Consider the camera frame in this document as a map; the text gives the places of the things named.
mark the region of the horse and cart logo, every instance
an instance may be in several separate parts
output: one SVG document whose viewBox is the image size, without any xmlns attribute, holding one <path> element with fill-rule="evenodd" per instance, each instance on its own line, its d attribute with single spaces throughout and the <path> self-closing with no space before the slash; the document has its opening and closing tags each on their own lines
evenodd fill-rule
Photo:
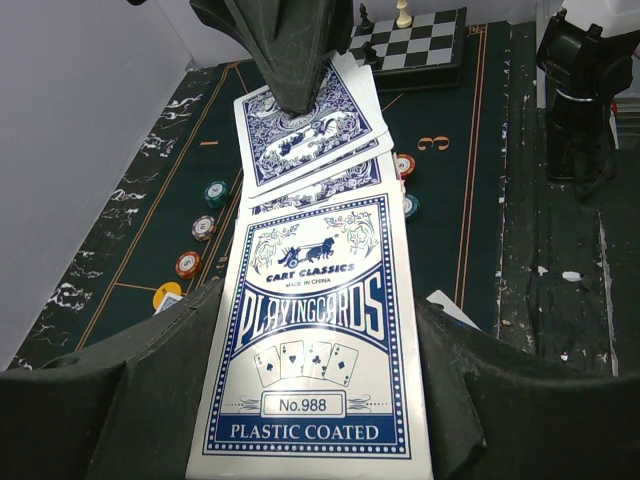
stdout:
<svg viewBox="0 0 640 480">
<path fill-rule="evenodd" d="M 333 238 L 329 237 L 325 238 L 322 243 L 290 247 L 284 251 L 284 257 L 278 260 L 278 263 L 289 268 L 296 268 L 302 262 L 313 263 L 314 260 L 327 259 L 333 255 L 334 243 Z"/>
</svg>

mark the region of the gaming table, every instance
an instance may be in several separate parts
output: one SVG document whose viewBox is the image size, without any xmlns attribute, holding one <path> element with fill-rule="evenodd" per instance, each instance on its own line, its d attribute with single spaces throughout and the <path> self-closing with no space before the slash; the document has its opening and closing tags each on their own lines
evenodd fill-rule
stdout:
<svg viewBox="0 0 640 480">
<path fill-rule="evenodd" d="M 379 95 L 396 151 L 416 161 L 406 179 L 421 204 L 407 224 L 414 292 L 442 290 L 489 333 L 499 308 L 509 32 L 506 23 L 467 28 L 458 87 Z M 12 368 L 41 367 L 142 322 L 166 282 L 186 294 L 224 277 L 243 181 L 233 100 L 262 85 L 251 61 L 186 75 Z M 214 180 L 231 190 L 217 210 L 203 197 Z M 205 214 L 218 231 L 200 243 L 191 226 Z M 203 268 L 184 280 L 174 266 L 189 250 Z"/>
</svg>

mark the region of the poker chip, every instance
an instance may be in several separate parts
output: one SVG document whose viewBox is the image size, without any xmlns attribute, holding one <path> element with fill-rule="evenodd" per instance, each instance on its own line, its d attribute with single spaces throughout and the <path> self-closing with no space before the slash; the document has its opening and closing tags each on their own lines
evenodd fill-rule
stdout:
<svg viewBox="0 0 640 480">
<path fill-rule="evenodd" d="M 210 208 L 220 208 L 229 198 L 229 186 L 222 180 L 217 180 L 204 191 L 204 198 Z"/>
<path fill-rule="evenodd" d="M 398 171 L 400 172 L 400 177 L 406 178 L 415 170 L 416 161 L 411 155 L 401 153 L 396 158 L 396 165 L 398 167 Z"/>
<path fill-rule="evenodd" d="M 408 220 L 412 220 L 420 210 L 420 202 L 413 195 L 405 195 L 404 201 L 402 203 L 404 207 L 404 218 Z"/>
<path fill-rule="evenodd" d="M 176 262 L 176 273 L 180 278 L 191 280 L 202 268 L 202 260 L 196 252 L 186 252 L 180 255 Z"/>
<path fill-rule="evenodd" d="M 164 296 L 167 293 L 175 293 L 176 295 L 182 295 L 182 287 L 180 286 L 180 284 L 176 282 L 167 282 L 164 285 L 162 285 L 158 290 L 156 290 L 156 293 L 153 294 L 154 310 L 157 310 L 158 307 L 160 307 L 160 304 L 162 303 L 162 300 L 164 299 Z"/>
<path fill-rule="evenodd" d="M 191 234 L 199 242 L 206 242 L 216 233 L 216 219 L 210 215 L 203 215 L 193 223 Z"/>
</svg>

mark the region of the playing card box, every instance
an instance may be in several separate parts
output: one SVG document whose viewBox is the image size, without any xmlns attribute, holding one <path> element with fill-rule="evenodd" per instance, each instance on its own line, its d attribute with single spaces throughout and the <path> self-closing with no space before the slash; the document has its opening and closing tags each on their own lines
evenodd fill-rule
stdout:
<svg viewBox="0 0 640 480">
<path fill-rule="evenodd" d="M 400 188 L 332 200 L 238 221 L 187 478 L 432 478 Z"/>
</svg>

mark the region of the number 3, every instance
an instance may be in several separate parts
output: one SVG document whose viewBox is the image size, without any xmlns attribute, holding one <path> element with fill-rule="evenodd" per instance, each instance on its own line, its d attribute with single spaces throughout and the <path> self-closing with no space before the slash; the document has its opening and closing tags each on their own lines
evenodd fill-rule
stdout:
<svg viewBox="0 0 640 480">
<path fill-rule="evenodd" d="M 438 142 L 444 142 L 444 144 L 436 145 L 436 143 Z M 436 137 L 436 138 L 424 137 L 418 140 L 418 150 L 424 151 L 428 148 L 428 146 L 431 146 L 431 147 L 437 146 L 438 150 L 442 152 L 447 148 L 449 148 L 449 143 L 450 143 L 449 138 L 447 137 Z"/>
</svg>

